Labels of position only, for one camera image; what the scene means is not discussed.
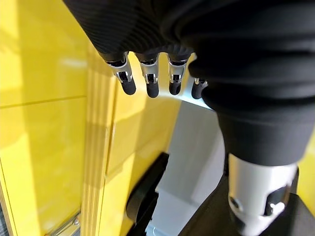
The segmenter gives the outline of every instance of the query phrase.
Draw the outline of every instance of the robotic hand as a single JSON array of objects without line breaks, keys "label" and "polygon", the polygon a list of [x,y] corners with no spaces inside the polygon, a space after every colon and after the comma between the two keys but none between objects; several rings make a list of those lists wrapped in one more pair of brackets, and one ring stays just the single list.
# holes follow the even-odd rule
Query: robotic hand
[{"label": "robotic hand", "polygon": [[229,161],[228,202],[238,231],[257,236],[284,210],[315,122],[315,2],[310,0],[64,0],[127,94],[127,52],[158,95],[158,54],[169,90],[186,62],[214,109]]}]

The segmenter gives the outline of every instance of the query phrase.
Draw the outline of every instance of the yellow panel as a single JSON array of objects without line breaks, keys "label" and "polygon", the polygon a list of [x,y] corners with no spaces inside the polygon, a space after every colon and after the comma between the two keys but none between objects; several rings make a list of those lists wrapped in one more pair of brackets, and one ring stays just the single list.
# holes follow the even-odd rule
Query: yellow panel
[{"label": "yellow panel", "polygon": [[0,107],[85,95],[87,39],[63,2],[0,4]]},{"label": "yellow panel", "polygon": [[85,98],[1,109],[1,164],[18,235],[42,236],[80,207],[85,109]]},{"label": "yellow panel", "polygon": [[315,130],[299,168],[300,177],[297,193],[315,216]]},{"label": "yellow panel", "polygon": [[114,133],[107,165],[109,175],[115,172],[124,159],[135,150],[154,139],[161,130],[167,130],[170,122],[173,125],[173,117],[177,115],[180,105],[178,97],[172,96],[168,91],[166,54],[161,54],[159,58],[160,94],[157,98],[150,98],[147,95],[139,61],[133,53],[129,54],[129,60],[137,91],[133,96],[129,96],[123,92],[120,85],[118,86],[114,110]]},{"label": "yellow panel", "polygon": [[94,236],[100,224],[117,79],[91,44],[88,62],[81,235]]},{"label": "yellow panel", "polygon": [[126,202],[133,187],[155,161],[167,149],[168,132],[156,134],[139,151],[129,156],[119,172],[106,177],[102,205],[100,236],[125,236],[133,222],[125,213]]},{"label": "yellow panel", "polygon": [[159,61],[160,96],[153,99],[147,96],[137,58],[129,54],[129,60],[137,92],[128,96],[117,86],[99,236],[124,236],[129,231],[128,196],[158,155],[167,151],[180,106],[168,92],[165,54]]}]

